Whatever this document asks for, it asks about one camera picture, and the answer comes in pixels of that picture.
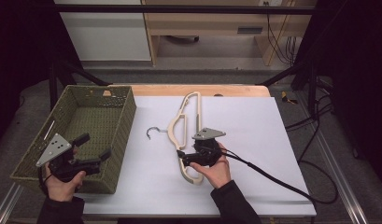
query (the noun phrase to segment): white table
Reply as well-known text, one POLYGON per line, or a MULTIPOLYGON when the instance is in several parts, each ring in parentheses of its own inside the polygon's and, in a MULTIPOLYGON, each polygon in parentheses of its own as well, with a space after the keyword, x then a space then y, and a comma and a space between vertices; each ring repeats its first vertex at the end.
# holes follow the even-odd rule
MULTIPOLYGON (((205 178, 201 186, 180 174, 177 153, 165 129, 177 114, 183 96, 136 96, 137 110, 130 134, 118 189, 112 195, 79 195, 85 199, 85 215, 105 217, 214 217, 219 210, 209 196, 213 189, 205 178)), ((188 144, 195 130, 195 102, 186 111, 188 144)), ((307 192, 290 141, 271 97, 202 98, 202 127, 227 133, 217 138, 224 146, 268 174, 307 192)), ((181 138, 181 122, 176 134, 181 138)), ((303 196, 268 180, 245 164, 228 159, 232 178, 248 202, 262 217, 310 217, 316 211, 303 196)))

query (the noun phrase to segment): person's right hand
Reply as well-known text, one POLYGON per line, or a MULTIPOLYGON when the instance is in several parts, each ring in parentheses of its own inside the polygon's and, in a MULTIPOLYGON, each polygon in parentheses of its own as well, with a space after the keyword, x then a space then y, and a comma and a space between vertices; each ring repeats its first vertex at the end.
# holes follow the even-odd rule
POLYGON ((45 168, 48 176, 45 184, 48 188, 49 198, 57 202, 71 202, 74 197, 75 190, 82 186, 82 181, 86 176, 86 172, 80 171, 71 181, 64 183, 56 176, 51 175, 49 163, 46 163, 45 168))
MULTIPOLYGON (((222 151, 226 153, 225 147, 221 143, 218 144, 219 147, 222 148, 222 151)), ((209 168, 201 166, 196 162, 191 162, 190 166, 197 172, 204 175, 210 184, 216 189, 219 189, 232 180, 229 162, 226 160, 224 155, 220 156, 219 160, 217 160, 217 162, 209 168)))

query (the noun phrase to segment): wicker basket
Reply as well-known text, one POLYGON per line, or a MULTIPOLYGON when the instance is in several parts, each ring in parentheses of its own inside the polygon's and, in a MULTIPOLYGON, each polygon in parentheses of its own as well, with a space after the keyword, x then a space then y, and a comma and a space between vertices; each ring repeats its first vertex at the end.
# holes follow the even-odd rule
POLYGON ((67 86, 10 178, 41 192, 35 164, 53 135, 70 141, 89 133, 91 139, 79 148, 76 158, 98 158, 108 147, 112 154, 101 163, 99 174, 85 177, 79 193, 115 193, 135 110, 131 87, 67 86))

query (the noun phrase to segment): black wire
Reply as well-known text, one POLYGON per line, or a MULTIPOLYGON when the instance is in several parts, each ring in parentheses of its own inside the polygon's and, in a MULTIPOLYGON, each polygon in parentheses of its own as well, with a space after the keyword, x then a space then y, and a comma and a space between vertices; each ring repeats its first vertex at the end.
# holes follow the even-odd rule
POLYGON ((43 177, 42 177, 42 167, 38 167, 38 180, 39 180, 39 188, 42 190, 42 192, 46 195, 46 196, 49 196, 49 192, 48 192, 48 187, 46 187, 45 185, 45 181, 43 180, 43 177))
POLYGON ((43 181, 43 184, 46 185, 46 181, 53 175, 49 175, 48 177, 45 178, 45 180, 43 181))
POLYGON ((333 187, 335 189, 335 195, 333 196, 333 199, 331 199, 330 201, 327 201, 326 203, 327 204, 331 204, 331 203, 336 202, 336 200, 339 197, 339 190, 338 190, 338 187, 336 186, 335 182, 333 181, 332 177, 327 172, 325 172, 323 169, 321 169, 316 164, 314 164, 313 162, 302 160, 299 163, 308 164, 308 165, 318 169, 320 172, 322 172, 325 176, 327 176, 330 179, 330 181, 332 182, 332 185, 333 185, 333 187))
MULTIPOLYGON (((329 200, 327 202, 325 201, 322 201, 322 200, 319 200, 319 199, 315 199, 313 197, 311 197, 310 195, 308 195, 307 193, 301 191, 300 189, 297 189, 287 183, 284 183, 283 181, 279 180, 279 179, 276 179, 275 177, 267 174, 266 172, 264 172, 263 169, 259 168, 258 166, 254 165, 253 163, 249 162, 249 161, 245 161, 243 159, 241 159, 240 157, 238 156, 234 156, 234 155, 231 155, 231 154, 228 154, 228 153, 224 153, 224 152, 221 152, 222 155, 225 155, 229 158, 232 158, 232 159, 235 159, 237 161, 241 161, 243 163, 245 163, 247 166, 249 166, 250 168, 252 168, 253 170, 257 171, 258 173, 260 173, 261 175, 265 176, 266 178, 272 180, 273 182, 277 183, 278 185, 281 185, 283 186, 284 188, 286 189, 290 189, 298 194, 301 194, 302 196, 304 196, 306 199, 308 199, 313 205, 314 207, 316 208, 316 203, 323 203, 323 204, 331 204, 331 203, 334 203, 336 200, 337 200, 337 195, 338 195, 338 192, 337 192, 337 187, 336 185, 334 185, 336 191, 335 191, 335 197, 332 199, 332 200, 329 200)), ((327 173, 325 173, 324 171, 322 171, 319 167, 315 166, 317 169, 319 169, 323 174, 325 174, 327 177, 330 178, 330 180, 333 182, 333 180, 331 179, 330 176, 328 176, 327 173)))
MULTIPOLYGON (((318 105, 320 103, 320 101, 324 98, 327 98, 327 97, 331 97, 330 94, 326 94, 326 95, 323 95, 322 97, 320 97, 317 102, 316 102, 316 110, 319 111, 318 109, 318 105)), ((316 122, 317 122, 317 127, 316 127, 316 130, 314 131, 312 137, 310 138, 309 142, 307 143, 306 147, 304 148, 304 151, 302 152, 301 154, 301 157, 297 160, 298 163, 299 161, 302 160, 302 158, 304 157, 304 154, 306 154, 307 150, 309 149, 310 145, 312 144, 313 142, 313 139, 316 137, 317 133, 318 133, 318 129, 319 129, 319 113, 316 113, 316 122)))
MULTIPOLYGON (((327 108, 328 106, 332 106, 332 104, 325 105, 325 106, 323 106, 323 107, 319 110, 319 116, 320 116, 320 117, 321 117, 322 115, 324 115, 324 114, 326 114, 326 113, 332 111, 332 108, 329 108, 329 109, 325 110, 325 108, 327 108)), ((297 122, 297 123, 295 123, 295 124, 292 124, 292 125, 286 127, 286 131, 287 131, 287 132, 293 132, 293 131, 298 130, 298 129, 300 129, 300 128, 306 126, 306 125, 309 125, 309 124, 312 124, 312 123, 316 122, 316 120, 314 119, 314 120, 311 121, 311 122, 305 123, 306 121, 308 121, 308 120, 310 120, 310 119, 312 119, 312 118, 313 118, 313 117, 309 117, 309 118, 304 119, 304 120, 301 120, 301 121, 299 121, 299 122, 297 122)))
POLYGON ((292 55, 292 64, 295 63, 295 58, 296 58, 295 49, 296 49, 296 36, 292 40, 292 54, 291 54, 292 55))
POLYGON ((290 65, 292 66, 292 61, 290 60, 290 40, 291 40, 291 36, 288 36, 287 37, 287 42, 286 42, 286 57, 289 59, 290 61, 290 65))
POLYGON ((267 39, 268 39, 270 45, 272 46, 273 50, 275 51, 275 53, 276 53, 278 59, 279 59, 282 63, 289 64, 288 59, 284 56, 283 52, 281 51, 281 48, 280 48, 280 46, 278 45, 278 42, 277 42, 277 40, 276 40, 275 34, 273 33, 272 28, 270 27, 269 14, 266 14, 266 17, 267 17, 267 39), (277 52, 275 46, 273 45, 272 41, 270 40, 270 32, 272 32, 273 39, 274 39, 275 42, 276 42, 276 45, 277 45, 277 48, 278 48, 278 50, 279 50, 279 52, 280 52, 280 54, 281 54, 281 57, 285 58, 285 59, 287 60, 286 62, 283 62, 283 60, 282 60, 281 57, 280 57, 280 54, 277 52))
MULTIPOLYGON (((318 99, 318 101, 317 101, 317 104, 319 104, 319 102, 320 102, 322 99, 326 98, 326 97, 330 97, 330 94, 326 94, 326 95, 320 97, 320 98, 318 99)), ((295 127, 295 126, 304 124, 305 122, 311 120, 312 118, 313 118, 313 117, 309 117, 309 118, 303 119, 303 120, 298 121, 298 122, 296 122, 296 123, 294 123, 294 124, 291 124, 291 125, 289 125, 289 126, 286 126, 285 128, 286 128, 286 130, 287 130, 287 129, 293 128, 293 127, 295 127)))
MULTIPOLYGON (((199 148, 202 148, 202 149, 206 149, 206 150, 209 150, 209 151, 216 151, 216 149, 212 149, 212 148, 209 148, 209 147, 202 147, 202 146, 199 146, 199 148)), ((241 161, 243 162, 244 164, 246 164, 248 167, 252 168, 253 170, 257 171, 258 173, 260 173, 261 175, 265 176, 266 178, 272 180, 273 182, 277 183, 278 185, 281 185, 283 186, 284 188, 286 189, 290 189, 296 193, 299 193, 301 195, 303 195, 306 199, 308 199, 313 205, 314 207, 316 208, 316 203, 323 203, 323 204, 329 204, 329 203, 332 203, 332 201, 336 201, 336 199, 334 200, 330 200, 330 201, 327 201, 327 202, 324 202, 324 201, 321 201, 321 200, 318 200, 318 199, 315 199, 313 197, 311 197, 310 195, 308 195, 307 193, 287 184, 287 183, 284 183, 283 181, 279 180, 279 179, 276 179, 274 178, 273 176, 267 174, 266 172, 264 172, 263 169, 259 168, 258 166, 254 165, 253 163, 249 162, 249 161, 245 161, 243 159, 241 159, 239 156, 237 156, 235 153, 233 153, 231 150, 227 149, 227 148, 219 148, 220 149, 220 154, 221 155, 224 155, 224 156, 227 156, 229 158, 232 158, 232 159, 235 159, 237 161, 241 161)))
MULTIPOLYGON (((325 110, 325 111, 322 111, 322 109, 320 110, 321 112, 320 112, 320 116, 322 116, 322 115, 324 115, 324 114, 326 114, 326 113, 328 113, 328 112, 330 112, 330 111, 332 111, 332 109, 330 108, 330 109, 328 109, 328 110, 325 110)), ((290 130, 287 130, 287 133, 289 133, 289 132, 293 132, 293 131, 296 131, 296 130, 298 130, 298 129, 301 129, 301 128, 303 128, 304 126, 307 126, 307 125, 310 125, 310 124, 312 124, 312 123, 314 123, 314 122, 316 122, 315 120, 313 120, 313 121, 311 121, 311 122, 308 122, 308 123, 305 123, 305 124, 303 124, 303 125, 300 125, 300 126, 298 126, 298 127, 296 127, 296 128, 293 128, 293 129, 290 129, 290 130)))

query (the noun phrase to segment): black sleeve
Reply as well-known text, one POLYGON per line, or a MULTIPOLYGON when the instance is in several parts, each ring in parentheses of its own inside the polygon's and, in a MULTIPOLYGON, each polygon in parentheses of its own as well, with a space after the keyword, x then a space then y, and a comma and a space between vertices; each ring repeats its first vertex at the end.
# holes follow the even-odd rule
POLYGON ((233 180, 220 189, 214 189, 211 197, 219 209, 223 224, 262 224, 233 180))
POLYGON ((60 203, 46 198, 37 224, 83 224, 82 214, 85 202, 77 197, 71 203, 60 203))

